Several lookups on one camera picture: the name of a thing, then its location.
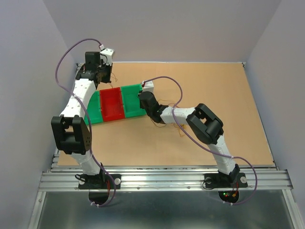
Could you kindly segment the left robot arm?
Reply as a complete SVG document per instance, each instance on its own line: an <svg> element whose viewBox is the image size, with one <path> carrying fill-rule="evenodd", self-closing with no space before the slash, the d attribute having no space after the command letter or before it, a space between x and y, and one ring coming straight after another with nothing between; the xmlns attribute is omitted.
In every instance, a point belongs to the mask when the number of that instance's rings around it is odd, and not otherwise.
<svg viewBox="0 0 305 229"><path fill-rule="evenodd" d="M99 83L109 83L112 67L100 52L86 52L85 63L76 74L72 95L59 116L51 120L58 150L70 155L82 168L76 175L80 189L109 188L110 182L91 152L92 134L85 119L87 107Z"/></svg>

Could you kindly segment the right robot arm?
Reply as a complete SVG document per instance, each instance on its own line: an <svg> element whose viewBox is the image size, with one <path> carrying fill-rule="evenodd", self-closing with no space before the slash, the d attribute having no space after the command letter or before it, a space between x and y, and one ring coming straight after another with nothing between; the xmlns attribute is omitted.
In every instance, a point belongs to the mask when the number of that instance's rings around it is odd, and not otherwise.
<svg viewBox="0 0 305 229"><path fill-rule="evenodd" d="M197 139L213 152L218 174L209 180L208 185L230 187L237 182L240 168L225 143L223 122L206 105L173 108L159 104L150 91L141 91L138 97L140 108L144 109L155 123L188 125Z"/></svg>

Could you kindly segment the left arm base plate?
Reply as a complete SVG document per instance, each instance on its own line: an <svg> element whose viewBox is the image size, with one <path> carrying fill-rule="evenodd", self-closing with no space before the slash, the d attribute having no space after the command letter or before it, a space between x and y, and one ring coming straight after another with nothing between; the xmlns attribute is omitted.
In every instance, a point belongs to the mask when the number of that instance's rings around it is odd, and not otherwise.
<svg viewBox="0 0 305 229"><path fill-rule="evenodd" d="M110 177L104 173L90 176L86 174L76 174L75 178L78 180L78 189L84 190L98 190L98 189L114 189L114 184Z"/></svg>

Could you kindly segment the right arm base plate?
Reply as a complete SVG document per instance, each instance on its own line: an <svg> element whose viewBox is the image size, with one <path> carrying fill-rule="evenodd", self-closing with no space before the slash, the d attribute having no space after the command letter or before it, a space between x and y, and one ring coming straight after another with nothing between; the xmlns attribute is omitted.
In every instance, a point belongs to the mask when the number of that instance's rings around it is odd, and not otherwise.
<svg viewBox="0 0 305 229"><path fill-rule="evenodd" d="M204 182L207 189L248 187L245 173L239 173L233 181L230 181L228 176L220 175L220 173L208 173L204 174Z"/></svg>

